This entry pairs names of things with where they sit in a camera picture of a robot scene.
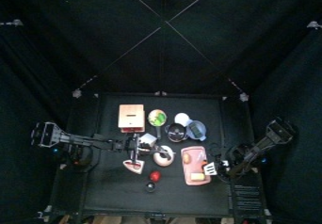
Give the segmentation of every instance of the black table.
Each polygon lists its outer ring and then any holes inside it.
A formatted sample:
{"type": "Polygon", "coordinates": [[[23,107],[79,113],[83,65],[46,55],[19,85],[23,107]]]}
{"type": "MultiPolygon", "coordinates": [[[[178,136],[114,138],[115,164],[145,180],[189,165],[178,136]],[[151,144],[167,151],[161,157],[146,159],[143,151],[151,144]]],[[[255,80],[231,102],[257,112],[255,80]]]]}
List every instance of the black table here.
{"type": "MultiPolygon", "coordinates": [[[[185,182],[181,151],[190,146],[205,146],[209,162],[211,153],[225,153],[241,143],[253,142],[247,103],[238,97],[210,96],[149,96],[99,94],[82,96],[75,100],[67,132],[91,136],[99,133],[107,138],[126,139],[118,128],[120,104],[143,104],[146,117],[151,110],[162,109],[167,124],[178,113],[186,113],[206,126],[206,141],[187,139],[174,143],[162,127],[159,145],[167,145],[177,153],[174,163],[163,168],[153,160],[145,161],[142,175],[126,169],[122,162],[129,159],[126,152],[99,151],[98,165],[84,173],[58,170],[52,195],[56,213],[83,216],[106,214],[112,216],[231,216],[233,204],[230,186],[215,176],[209,184],[191,186],[185,182]],[[153,170],[161,172],[157,191],[147,193],[145,185],[153,170]]],[[[146,121],[146,131],[157,135],[155,127],[146,121]]]]}

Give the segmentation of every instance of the black fabric wall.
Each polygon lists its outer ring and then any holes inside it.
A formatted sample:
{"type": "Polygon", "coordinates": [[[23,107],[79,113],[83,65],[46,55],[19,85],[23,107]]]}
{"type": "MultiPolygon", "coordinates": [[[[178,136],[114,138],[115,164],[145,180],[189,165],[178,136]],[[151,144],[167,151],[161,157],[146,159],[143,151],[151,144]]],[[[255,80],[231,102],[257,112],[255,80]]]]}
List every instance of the black fabric wall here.
{"type": "Polygon", "coordinates": [[[257,135],[277,116],[296,126],[288,146],[269,152],[265,185],[281,223],[322,223],[322,31],[313,30],[253,94],[257,135]]]}
{"type": "Polygon", "coordinates": [[[2,223],[18,220],[32,223],[36,212],[48,205],[55,174],[54,155],[51,151],[32,147],[31,133],[39,121],[52,120],[66,126],[71,99],[72,92],[67,91],[64,82],[19,29],[2,27],[2,223]]]}

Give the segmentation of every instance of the yellow object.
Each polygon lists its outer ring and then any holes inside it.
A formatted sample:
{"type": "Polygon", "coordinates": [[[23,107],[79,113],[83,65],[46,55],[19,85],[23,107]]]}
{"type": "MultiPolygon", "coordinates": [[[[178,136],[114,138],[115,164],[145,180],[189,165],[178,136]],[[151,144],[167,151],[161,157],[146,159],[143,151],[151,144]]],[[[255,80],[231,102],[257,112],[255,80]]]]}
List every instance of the yellow object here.
{"type": "Polygon", "coordinates": [[[191,173],[190,179],[193,182],[201,182],[205,181],[205,174],[203,173],[191,173]]]}
{"type": "Polygon", "coordinates": [[[187,152],[183,154],[183,162],[186,164],[189,164],[191,162],[191,156],[190,156],[190,154],[187,152]]]}

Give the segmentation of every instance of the pink plate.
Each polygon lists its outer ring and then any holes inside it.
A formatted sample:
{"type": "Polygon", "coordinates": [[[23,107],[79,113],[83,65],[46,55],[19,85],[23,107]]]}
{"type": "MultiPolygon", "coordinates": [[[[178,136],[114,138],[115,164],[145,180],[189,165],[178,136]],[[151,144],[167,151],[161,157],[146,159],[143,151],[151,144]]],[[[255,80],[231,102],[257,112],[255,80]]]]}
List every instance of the pink plate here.
{"type": "Polygon", "coordinates": [[[183,154],[187,153],[190,155],[190,162],[186,164],[183,162],[183,173],[187,185],[201,185],[207,184],[211,181],[210,175],[205,176],[203,181],[191,181],[191,173],[205,173],[203,171],[203,163],[206,160],[206,152],[203,146],[191,146],[182,149],[182,160],[183,154]]]}

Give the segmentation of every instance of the red ball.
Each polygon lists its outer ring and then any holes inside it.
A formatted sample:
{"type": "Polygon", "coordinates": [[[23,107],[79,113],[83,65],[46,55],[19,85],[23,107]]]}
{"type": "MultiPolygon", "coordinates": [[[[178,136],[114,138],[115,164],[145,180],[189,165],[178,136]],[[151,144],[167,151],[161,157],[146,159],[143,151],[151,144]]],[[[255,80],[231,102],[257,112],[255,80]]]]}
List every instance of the red ball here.
{"type": "Polygon", "coordinates": [[[150,174],[150,180],[157,183],[161,180],[162,174],[159,171],[153,171],[150,174]]]}

